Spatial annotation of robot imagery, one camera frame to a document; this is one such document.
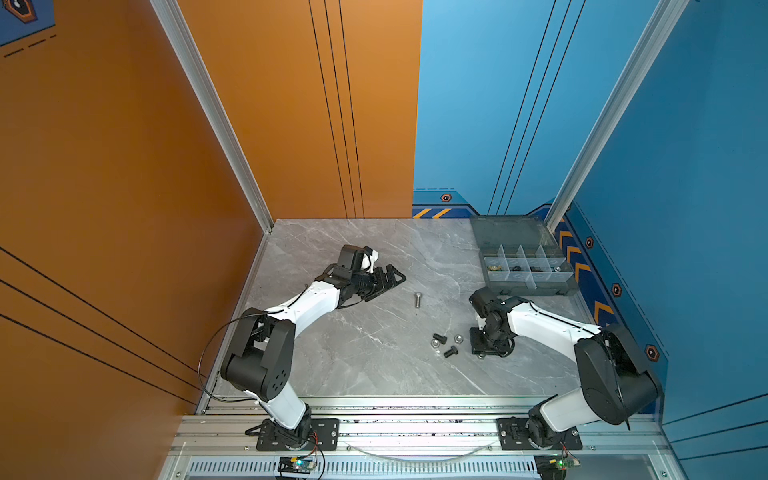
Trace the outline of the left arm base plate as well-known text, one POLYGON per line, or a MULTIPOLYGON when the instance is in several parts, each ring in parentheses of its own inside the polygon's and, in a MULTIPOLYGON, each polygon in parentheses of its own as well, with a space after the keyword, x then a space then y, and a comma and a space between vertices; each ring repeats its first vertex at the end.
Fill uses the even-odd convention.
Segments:
POLYGON ((339 440, 340 421, 337 418, 311 418, 296 429, 289 430, 267 419, 258 430, 258 451, 309 451, 315 446, 321 450, 335 451, 339 440))

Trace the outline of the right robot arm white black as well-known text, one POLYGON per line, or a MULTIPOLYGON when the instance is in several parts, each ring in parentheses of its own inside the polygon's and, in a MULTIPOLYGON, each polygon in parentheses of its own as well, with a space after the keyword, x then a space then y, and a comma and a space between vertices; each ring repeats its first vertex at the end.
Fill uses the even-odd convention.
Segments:
POLYGON ((469 334, 473 355, 505 358, 513 353, 515 340, 524 337, 559 352, 577 367, 578 388, 533 406, 517 429, 521 436, 507 433, 521 449, 561 447, 583 424, 627 423, 663 396, 650 361, 621 324, 578 322, 525 298, 502 299, 487 287, 476 290, 469 303, 479 322, 469 334))

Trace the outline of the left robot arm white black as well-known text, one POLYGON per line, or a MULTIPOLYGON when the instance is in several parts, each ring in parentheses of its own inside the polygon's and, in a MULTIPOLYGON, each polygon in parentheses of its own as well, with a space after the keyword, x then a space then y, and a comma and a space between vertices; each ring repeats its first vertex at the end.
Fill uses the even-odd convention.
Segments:
POLYGON ((330 265, 301 293, 266 310, 250 308, 238 322, 220 376, 267 412, 260 426, 279 443, 300 449, 314 439, 311 407, 289 382, 296 338, 357 296, 369 302, 406 281, 393 265, 350 271, 330 265))

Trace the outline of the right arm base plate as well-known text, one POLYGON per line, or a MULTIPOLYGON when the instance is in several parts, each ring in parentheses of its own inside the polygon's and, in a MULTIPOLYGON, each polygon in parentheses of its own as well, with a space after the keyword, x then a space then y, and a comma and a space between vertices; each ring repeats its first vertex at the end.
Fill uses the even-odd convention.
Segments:
POLYGON ((575 427, 555 432, 542 421, 527 417, 505 417, 496 420, 501 448, 511 450, 582 450, 581 436, 575 427))

